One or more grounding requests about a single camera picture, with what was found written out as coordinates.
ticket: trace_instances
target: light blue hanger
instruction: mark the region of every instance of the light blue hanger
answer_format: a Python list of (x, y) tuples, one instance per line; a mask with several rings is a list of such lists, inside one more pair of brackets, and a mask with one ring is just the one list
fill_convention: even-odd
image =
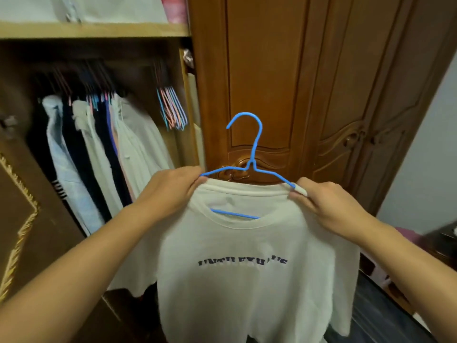
[[(235, 115), (232, 118), (232, 120), (228, 123), (226, 129), (229, 129), (233, 125), (235, 120), (237, 120), (240, 116), (251, 116), (259, 124), (259, 132), (257, 133), (257, 136), (255, 137), (255, 140), (254, 140), (254, 144), (252, 145), (251, 157), (249, 158), (249, 161), (246, 164), (246, 167), (225, 166), (225, 167), (221, 167), (221, 168), (219, 168), (217, 170), (214, 170), (214, 171), (205, 172), (205, 173), (201, 174), (201, 176), (210, 176), (210, 175), (212, 175), (214, 173), (222, 172), (222, 171), (225, 171), (225, 170), (247, 171), (249, 169), (249, 167), (251, 166), (251, 164), (252, 164), (252, 167), (253, 167), (254, 171), (260, 172), (260, 173), (266, 173), (266, 174), (269, 174), (269, 175), (274, 175), (275, 177), (278, 177), (279, 179), (281, 179), (284, 183), (289, 184), (295, 191), (299, 192), (302, 195), (308, 196), (308, 193), (306, 192), (305, 189), (296, 186), (294, 183), (289, 182), (286, 178), (284, 178), (283, 176), (277, 174), (276, 172), (261, 170), (261, 169), (257, 168), (257, 162), (255, 161), (255, 150), (257, 149), (257, 144), (259, 143), (260, 135), (262, 134), (263, 125), (262, 125), (262, 122), (260, 121), (260, 119), (259, 119), (259, 117), (257, 115), (255, 115), (253, 113), (250, 113), (250, 112), (241, 112), (241, 113), (238, 113), (237, 115)], [(226, 212), (226, 211), (223, 211), (223, 210), (220, 210), (220, 209), (213, 209), (213, 208), (211, 208), (211, 210), (214, 213), (235, 215), (237, 217), (244, 217), (244, 218), (251, 218), (251, 219), (259, 219), (259, 217), (256, 217), (256, 216), (253, 216), (253, 215)]]

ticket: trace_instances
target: dark floor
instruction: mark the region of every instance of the dark floor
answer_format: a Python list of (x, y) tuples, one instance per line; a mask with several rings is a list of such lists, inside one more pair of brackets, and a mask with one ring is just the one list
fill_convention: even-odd
[(360, 273), (352, 312), (351, 334), (342, 337), (331, 328), (328, 343), (435, 343), (431, 334)]

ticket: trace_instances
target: person's left hand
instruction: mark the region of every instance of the person's left hand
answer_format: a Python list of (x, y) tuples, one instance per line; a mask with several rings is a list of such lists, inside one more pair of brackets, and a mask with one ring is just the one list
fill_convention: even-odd
[(202, 173), (200, 166), (158, 171), (151, 177), (134, 205), (151, 212), (154, 219), (163, 219), (183, 207), (195, 189), (207, 181), (206, 177), (200, 177)]

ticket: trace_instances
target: pink garment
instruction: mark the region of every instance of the pink garment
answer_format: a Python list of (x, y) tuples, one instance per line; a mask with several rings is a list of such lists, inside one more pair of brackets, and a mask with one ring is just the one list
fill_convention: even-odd
[[(113, 134), (114, 144), (116, 145), (116, 149), (118, 150), (119, 149), (119, 142), (117, 140), (117, 131), (116, 131), (115, 127), (114, 127), (113, 109), (112, 109), (111, 105), (109, 105), (109, 110), (110, 110), (110, 115), (111, 115), (111, 131), (112, 131), (112, 134)], [(121, 161), (120, 158), (119, 158), (119, 164), (121, 165), (121, 170), (122, 170), (122, 173), (124, 175), (125, 183), (127, 184), (127, 189), (129, 190), (130, 198), (132, 199), (132, 202), (134, 202), (135, 201), (134, 191), (132, 190), (132, 187), (130, 186), (129, 178), (125, 174), (124, 168), (122, 167), (122, 161)]]
[(162, 0), (162, 4), (169, 23), (187, 23), (186, 0)]

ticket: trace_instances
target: person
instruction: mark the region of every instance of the person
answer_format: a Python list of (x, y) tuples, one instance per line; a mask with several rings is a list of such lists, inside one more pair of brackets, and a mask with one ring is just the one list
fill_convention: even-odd
[[(133, 204), (0, 307), (0, 342), (69, 341), (143, 234), (206, 181), (202, 172), (198, 166), (157, 172)], [(291, 199), (376, 259), (440, 342), (457, 342), (457, 272), (371, 216), (338, 184), (307, 178), (297, 184), (308, 197), (291, 192)]]

